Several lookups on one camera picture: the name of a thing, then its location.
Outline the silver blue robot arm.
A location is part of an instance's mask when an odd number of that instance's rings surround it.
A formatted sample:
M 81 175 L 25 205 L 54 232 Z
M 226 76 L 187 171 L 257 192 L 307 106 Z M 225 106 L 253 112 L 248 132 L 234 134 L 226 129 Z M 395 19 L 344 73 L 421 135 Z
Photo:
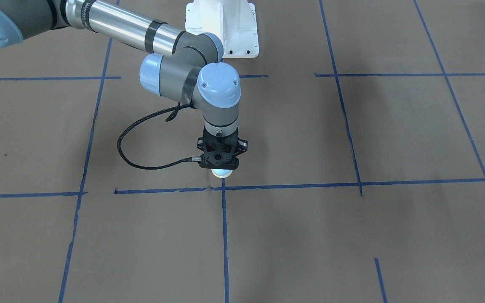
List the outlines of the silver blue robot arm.
M 180 110 L 192 108 L 203 114 L 203 136 L 197 142 L 202 155 L 178 163 L 237 169 L 237 157 L 248 150 L 248 142 L 237 135 L 240 77 L 222 61 L 223 45 L 216 35 L 194 35 L 105 0 L 0 0 L 0 48 L 66 27 L 88 29 L 146 52 L 140 67 L 142 87 L 178 104 L 147 115 L 123 131 L 116 143 L 123 161 L 138 169 L 155 170 L 127 159 L 123 139 L 148 119 L 170 113 L 167 121 L 171 121 Z

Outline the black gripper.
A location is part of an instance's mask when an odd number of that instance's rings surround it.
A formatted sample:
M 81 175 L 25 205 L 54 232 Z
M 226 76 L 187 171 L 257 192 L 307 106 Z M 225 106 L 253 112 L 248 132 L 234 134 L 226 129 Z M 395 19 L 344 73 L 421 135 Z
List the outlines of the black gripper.
M 217 136 L 203 129 L 197 148 L 202 150 L 199 166 L 205 169 L 235 170 L 239 167 L 237 156 L 248 151 L 248 141 L 237 136 L 237 130 L 229 136 Z

